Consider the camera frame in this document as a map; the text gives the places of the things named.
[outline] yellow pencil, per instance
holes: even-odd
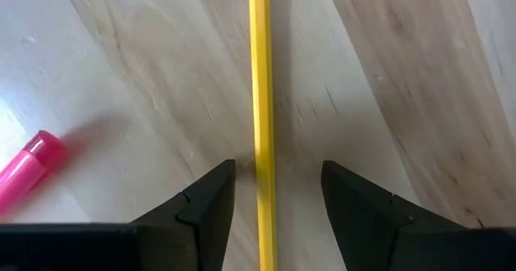
[[[276,178],[270,0],[249,0],[260,270],[276,271]]]

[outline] pencil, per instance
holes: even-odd
[[[276,271],[276,178],[270,0],[249,0],[260,270]]]

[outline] pink marker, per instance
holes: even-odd
[[[22,199],[65,156],[65,146],[59,139],[39,131],[0,172],[0,213]]]

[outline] wooden surface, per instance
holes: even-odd
[[[325,159],[465,225],[516,224],[511,0],[469,1],[480,38],[467,0],[272,0],[279,269],[343,268]],[[224,268],[257,269],[248,0],[0,6],[0,162],[40,128],[76,154],[2,220],[130,221],[237,158]]]

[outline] black plastic jaw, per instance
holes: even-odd
[[[516,268],[516,229],[467,229],[333,161],[321,186],[348,271]]]
[[[0,227],[0,270],[221,270],[235,201],[224,161],[133,223]]]

